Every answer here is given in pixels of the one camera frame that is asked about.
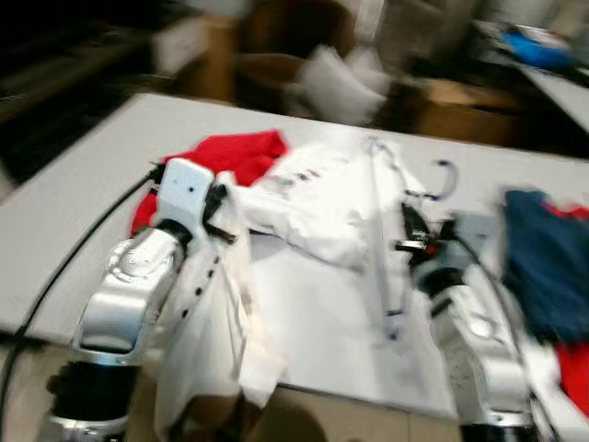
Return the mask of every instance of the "white pillow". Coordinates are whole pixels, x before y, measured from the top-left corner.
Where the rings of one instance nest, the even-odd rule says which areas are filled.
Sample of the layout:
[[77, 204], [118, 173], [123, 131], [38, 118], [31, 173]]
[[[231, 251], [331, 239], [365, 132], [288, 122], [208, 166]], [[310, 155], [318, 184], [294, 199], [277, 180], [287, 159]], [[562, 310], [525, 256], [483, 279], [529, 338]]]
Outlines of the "white pillow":
[[391, 77], [385, 74], [375, 49], [356, 46], [345, 63], [363, 85], [379, 95], [388, 94]]
[[324, 46], [301, 69], [299, 84], [319, 117], [329, 122], [365, 124], [386, 101], [363, 85], [335, 50]]

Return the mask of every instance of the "red cloth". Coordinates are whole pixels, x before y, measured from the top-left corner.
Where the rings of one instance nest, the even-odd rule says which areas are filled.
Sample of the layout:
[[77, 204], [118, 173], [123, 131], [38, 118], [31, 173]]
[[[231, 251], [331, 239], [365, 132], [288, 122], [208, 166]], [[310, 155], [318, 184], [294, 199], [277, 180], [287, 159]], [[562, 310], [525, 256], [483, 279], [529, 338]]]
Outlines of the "red cloth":
[[560, 379], [564, 392], [586, 416], [589, 416], [589, 343], [559, 344]]
[[[288, 146], [278, 131], [242, 135], [214, 135], [201, 141], [194, 149], [165, 157], [185, 158], [210, 169], [215, 175], [224, 170], [235, 173], [237, 184], [250, 186], [272, 167], [277, 158], [288, 152]], [[131, 233], [151, 226], [151, 218], [157, 209], [157, 198], [149, 193], [139, 203]]]

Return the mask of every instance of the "blue garment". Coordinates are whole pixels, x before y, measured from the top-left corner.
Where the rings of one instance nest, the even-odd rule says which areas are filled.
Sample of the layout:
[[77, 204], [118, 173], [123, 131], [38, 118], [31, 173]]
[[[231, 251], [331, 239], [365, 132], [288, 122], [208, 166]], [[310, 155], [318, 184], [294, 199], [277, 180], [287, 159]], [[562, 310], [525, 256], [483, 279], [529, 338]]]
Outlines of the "blue garment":
[[505, 194], [503, 282], [542, 341], [589, 338], [589, 220], [557, 215], [543, 192]]

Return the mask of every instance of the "blue object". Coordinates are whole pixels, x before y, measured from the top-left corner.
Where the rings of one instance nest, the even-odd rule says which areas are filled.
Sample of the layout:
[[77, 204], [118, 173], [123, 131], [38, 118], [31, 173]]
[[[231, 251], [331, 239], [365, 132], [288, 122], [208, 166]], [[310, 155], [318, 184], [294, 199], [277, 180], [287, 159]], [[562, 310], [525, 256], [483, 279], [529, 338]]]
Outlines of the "blue object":
[[505, 194], [503, 282], [542, 341], [589, 338], [589, 219], [556, 215], [543, 192]]
[[571, 51], [549, 48], [519, 32], [504, 32], [503, 38], [522, 62], [541, 69], [560, 69], [572, 63]]

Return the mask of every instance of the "chair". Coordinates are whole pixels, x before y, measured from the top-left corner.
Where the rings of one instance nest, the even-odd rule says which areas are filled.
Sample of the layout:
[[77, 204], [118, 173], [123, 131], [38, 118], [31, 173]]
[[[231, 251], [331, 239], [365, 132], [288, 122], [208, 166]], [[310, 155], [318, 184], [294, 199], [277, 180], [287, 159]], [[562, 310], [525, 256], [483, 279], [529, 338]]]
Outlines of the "chair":
[[337, 0], [265, 0], [240, 24], [237, 104], [284, 113], [283, 89], [325, 44], [345, 56], [353, 46], [352, 13]]

